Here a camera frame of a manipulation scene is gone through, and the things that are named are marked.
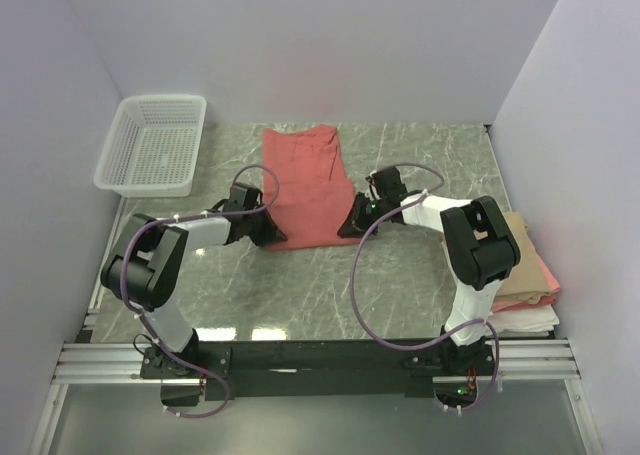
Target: beige folded shirt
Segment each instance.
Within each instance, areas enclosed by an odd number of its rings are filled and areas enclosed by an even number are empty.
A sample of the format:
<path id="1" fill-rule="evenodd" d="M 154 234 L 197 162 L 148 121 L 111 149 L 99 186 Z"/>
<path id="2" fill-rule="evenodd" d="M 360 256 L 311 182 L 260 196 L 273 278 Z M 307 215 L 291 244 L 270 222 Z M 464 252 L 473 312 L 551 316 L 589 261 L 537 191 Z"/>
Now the beige folded shirt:
<path id="1" fill-rule="evenodd" d="M 538 262 L 536 249 L 527 235 L 527 225 L 519 212 L 506 212 L 504 218 L 520 248 L 520 263 L 511 269 L 496 297 L 500 300 L 519 300 L 538 303 L 540 297 L 551 293 L 547 278 Z"/>

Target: white folded cloth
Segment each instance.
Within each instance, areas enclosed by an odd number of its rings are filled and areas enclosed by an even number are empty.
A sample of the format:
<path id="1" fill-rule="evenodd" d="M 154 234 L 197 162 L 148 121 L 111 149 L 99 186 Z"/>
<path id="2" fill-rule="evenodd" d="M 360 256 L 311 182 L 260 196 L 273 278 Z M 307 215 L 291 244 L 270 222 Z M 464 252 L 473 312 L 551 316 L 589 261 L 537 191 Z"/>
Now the white folded cloth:
<path id="1" fill-rule="evenodd" d="M 526 310 L 506 310 L 489 316 L 497 332 L 542 332 L 553 330 L 560 320 L 551 305 Z"/>

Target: pink folded cloth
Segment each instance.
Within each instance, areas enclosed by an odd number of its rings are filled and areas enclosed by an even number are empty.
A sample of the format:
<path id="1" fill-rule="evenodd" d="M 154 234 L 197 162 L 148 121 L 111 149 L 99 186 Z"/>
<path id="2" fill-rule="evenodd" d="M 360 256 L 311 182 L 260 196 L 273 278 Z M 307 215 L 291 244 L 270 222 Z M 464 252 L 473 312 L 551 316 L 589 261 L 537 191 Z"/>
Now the pink folded cloth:
<path id="1" fill-rule="evenodd" d="M 353 183 L 340 157 L 338 130 L 319 125 L 283 134 L 266 128 L 262 147 L 264 164 L 280 180 L 280 194 L 269 213 L 288 237 L 267 250 L 358 243 L 359 239 L 337 235 L 354 199 Z M 269 200 L 274 192 L 275 183 L 265 175 L 264 199 Z"/>
<path id="2" fill-rule="evenodd" d="M 536 308 L 536 307 L 544 307 L 545 305 L 551 305 L 556 301 L 556 294 L 560 292 L 561 287 L 556 277 L 553 276 L 547 264 L 544 263 L 544 260 L 540 258 L 540 255 L 537 255 L 538 262 L 540 263 L 540 267 L 544 272 L 544 276 L 547 279 L 547 283 L 549 284 L 549 288 L 551 289 L 551 293 L 549 295 L 543 295 L 540 297 L 540 300 L 536 303 L 528 303 L 528 302 L 520 302 L 517 300 L 495 300 L 491 305 L 491 311 L 493 313 L 505 311 L 505 310 L 524 310 L 527 308 Z"/>

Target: cable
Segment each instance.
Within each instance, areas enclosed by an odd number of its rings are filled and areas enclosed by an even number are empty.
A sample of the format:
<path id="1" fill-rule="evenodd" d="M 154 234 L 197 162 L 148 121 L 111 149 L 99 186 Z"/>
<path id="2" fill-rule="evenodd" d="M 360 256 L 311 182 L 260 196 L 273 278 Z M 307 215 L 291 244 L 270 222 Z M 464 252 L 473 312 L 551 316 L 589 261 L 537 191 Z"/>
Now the cable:
<path id="1" fill-rule="evenodd" d="M 135 337 L 133 337 L 133 348 L 134 348 L 134 350 L 144 357 L 144 352 L 138 348 L 138 345 L 136 345 L 136 341 L 138 340 L 138 337 L 146 338 L 147 341 L 152 345 L 153 345 L 153 340 L 151 340 L 151 337 L 149 335 L 147 335 L 146 333 L 139 333 Z"/>
<path id="2" fill-rule="evenodd" d="M 436 175 L 439 179 L 440 182 L 432 189 L 425 191 L 424 193 L 422 193 L 422 195 L 420 195 L 417 200 L 410 202 L 404 206 L 401 207 L 397 207 L 394 208 L 393 210 L 385 213 L 384 215 L 382 215 L 380 218 L 378 218 L 375 222 L 373 222 L 373 224 L 367 229 L 367 231 L 364 233 L 364 235 L 362 236 L 362 239 L 360 240 L 360 243 L 358 244 L 358 248 L 356 250 L 356 254 L 353 258 L 353 263 L 351 264 L 351 272 L 349 274 L 349 297 L 351 299 L 351 307 L 353 308 L 353 312 L 356 316 L 356 318 L 358 319 L 358 322 L 360 323 L 360 325 L 362 326 L 362 328 L 364 329 L 365 332 L 367 332 L 367 335 L 369 335 L 372 339 L 374 339 L 376 342 L 378 342 L 380 345 L 387 347 L 387 348 L 391 348 L 393 350 L 400 350 L 400 351 L 404 351 L 404 352 L 411 352 L 414 350 L 424 350 L 426 348 L 431 348 L 434 347 L 435 345 L 443 342 L 444 340 L 446 340 L 447 338 L 451 337 L 451 335 L 453 335 L 456 332 L 459 332 L 460 330 L 462 330 L 463 328 L 466 328 L 470 325 L 474 325 L 476 323 L 483 323 L 486 324 L 487 327 L 489 327 L 489 330 L 491 331 L 491 333 L 493 334 L 493 338 L 495 340 L 495 347 L 496 347 L 496 354 L 495 354 L 495 366 L 494 366 L 494 370 L 493 370 L 493 375 L 491 376 L 491 380 L 489 382 L 489 386 L 487 387 L 487 390 L 484 390 L 482 395 L 480 397 L 478 397 L 476 399 L 476 401 L 465 407 L 462 408 L 462 410 L 468 410 L 472 407 L 475 407 L 478 405 L 479 402 L 481 402 L 482 400 L 484 400 L 486 398 L 487 393 L 489 393 L 489 389 L 491 389 L 493 387 L 493 385 L 496 382 L 496 379 L 498 377 L 498 365 L 499 365 L 499 359 L 500 359 L 500 345 L 499 345 L 499 340 L 498 340 L 498 334 L 496 333 L 495 329 L 493 328 L 493 326 L 486 320 L 483 320 L 481 318 L 475 318 L 473 320 L 469 320 L 467 322 L 464 322 L 460 325 L 458 325 L 457 327 L 452 328 L 451 330 L 449 330 L 448 332 L 443 333 L 442 335 L 440 335 L 437 338 L 434 338 L 428 342 L 424 342 L 424 343 L 420 343 L 418 345 L 398 345 L 396 343 L 391 343 L 387 340 L 385 340 L 384 338 L 379 337 L 378 335 L 376 335 L 376 333 L 367 325 L 367 322 L 364 320 L 362 314 L 360 313 L 360 309 L 358 308 L 358 303 L 356 302 L 356 291 L 355 291 L 355 279 L 356 279 L 356 268 L 358 265 L 358 259 L 360 258 L 360 255 L 362 254 L 362 249 L 364 248 L 364 244 L 367 241 L 367 239 L 371 236 L 371 234 L 373 232 L 376 231 L 376 229 L 378 228 L 378 226 L 384 222 L 385 220 L 390 219 L 391 217 L 393 217 L 394 215 L 402 212 L 403 210 L 406 210 L 408 208 L 411 207 L 415 207 L 416 205 L 421 204 L 425 198 L 427 198 L 427 196 L 429 195 L 430 192 L 437 190 L 438 188 L 442 187 L 444 185 L 444 177 L 435 169 L 433 168 L 429 168 L 426 167 L 424 165 L 420 165 L 417 163 L 399 163 L 396 165 L 389 165 L 387 167 L 384 167 L 380 170 L 384 170 L 387 168 L 393 168 L 393 167 L 418 167 L 418 168 L 423 168 L 431 173 L 433 173 L 434 175 Z"/>
<path id="3" fill-rule="evenodd" d="M 269 200 L 268 203 L 266 203 L 265 205 L 259 207 L 259 208 L 255 208 L 252 210 L 242 210 L 242 211 L 236 211 L 236 212 L 207 212 L 205 214 L 198 214 L 198 215 L 190 215 L 187 217 L 181 217 L 180 221 L 181 222 L 190 222 L 193 220 L 200 220 L 203 218 L 210 218 L 210 217 L 222 217 L 222 216 L 237 216 L 237 215 L 252 215 L 254 213 L 259 213 L 262 212 L 266 209 L 268 209 L 273 202 L 276 201 L 276 199 L 278 198 L 278 195 L 280 194 L 280 181 L 278 180 L 278 177 L 276 176 L 275 172 L 273 170 L 271 170 L 268 167 L 265 167 L 263 165 L 258 165 L 258 164 L 252 164 L 252 165 L 247 165 L 246 167 L 244 167 L 242 170 L 240 170 L 238 173 L 236 173 L 236 175 L 233 177 L 233 181 L 232 181 L 232 185 L 234 183 L 236 183 L 236 181 L 238 180 L 238 178 L 240 177 L 240 175 L 242 175 L 244 172 L 246 172 L 249 169 L 252 168 L 259 168 L 263 171 L 265 171 L 266 173 L 268 173 L 272 178 L 273 181 L 275 182 L 275 193 L 273 195 L 273 198 L 271 200 Z M 214 408 L 213 410 L 210 410 L 208 412 L 204 412 L 204 413 L 182 413 L 174 408 L 167 408 L 168 412 L 173 413 L 174 415 L 176 415 L 177 417 L 182 417 L 182 418 L 206 418 L 209 417 L 211 415 L 215 415 L 216 413 L 220 412 L 222 409 L 224 409 L 224 407 L 227 405 L 227 403 L 229 403 L 229 400 L 231 400 L 231 387 L 229 386 L 229 383 L 222 378 L 220 375 L 218 375 L 215 372 L 212 372 L 211 370 L 207 370 L 206 368 L 203 367 L 199 367 L 197 365 L 194 365 L 193 363 L 189 363 L 186 360 L 182 360 L 180 357 L 178 357 L 177 355 L 175 355 L 171 349 L 162 341 L 160 340 L 160 337 L 158 337 L 158 333 L 153 329 L 153 327 L 151 326 L 151 324 L 149 323 L 149 321 L 145 318 L 144 315 L 144 311 L 134 307 L 131 304 L 131 301 L 129 300 L 129 293 L 127 292 L 127 269 L 129 266 L 129 262 L 131 261 L 131 257 L 133 255 L 133 252 L 135 251 L 135 246 L 138 243 L 138 240 L 140 240 L 140 237 L 142 237 L 142 235 L 144 235 L 145 232 L 147 232 L 148 230 L 160 226 L 160 225 L 165 225 L 165 224 L 171 224 L 171 223 L 177 223 L 177 220 L 175 218 L 163 218 L 163 219 L 158 219 L 158 220 L 154 220 L 153 222 L 147 223 L 146 225 L 144 225 L 143 227 L 141 227 L 131 238 L 131 241 L 129 242 L 129 245 L 127 245 L 127 249 L 125 250 L 124 256 L 122 257 L 122 271 L 120 273 L 120 295 L 122 297 L 122 302 L 124 303 L 125 307 L 127 307 L 129 310 L 131 310 L 132 312 L 134 312 L 135 314 L 140 316 L 140 322 L 142 323 L 142 325 L 144 326 L 144 328 L 147 330 L 147 332 L 149 332 L 149 334 L 151 335 L 152 341 L 154 343 L 156 343 L 156 345 L 158 345 L 162 351 L 170 358 L 172 359 L 174 362 L 176 362 L 177 364 L 185 367 L 185 368 L 189 368 L 191 370 L 195 370 L 198 373 L 201 373 L 209 378 L 213 378 L 214 380 L 216 380 L 218 383 L 220 383 L 220 385 L 222 385 L 222 387 L 224 388 L 224 400 L 222 401 L 222 403 L 220 405 L 218 405 L 216 408 Z"/>

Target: stack of folded clothes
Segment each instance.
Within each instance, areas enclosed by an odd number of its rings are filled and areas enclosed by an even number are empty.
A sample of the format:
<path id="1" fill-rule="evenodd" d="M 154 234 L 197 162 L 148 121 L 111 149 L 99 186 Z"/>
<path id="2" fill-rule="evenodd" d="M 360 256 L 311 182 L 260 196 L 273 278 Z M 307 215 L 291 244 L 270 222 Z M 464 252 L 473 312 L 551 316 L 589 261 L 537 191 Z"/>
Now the stack of folded clothes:
<path id="1" fill-rule="evenodd" d="M 560 284 L 536 252 L 527 225 L 518 212 L 504 218 L 520 248 L 520 263 L 513 268 L 492 305 L 489 321 L 498 331 L 548 332 L 559 323 L 551 304 Z"/>

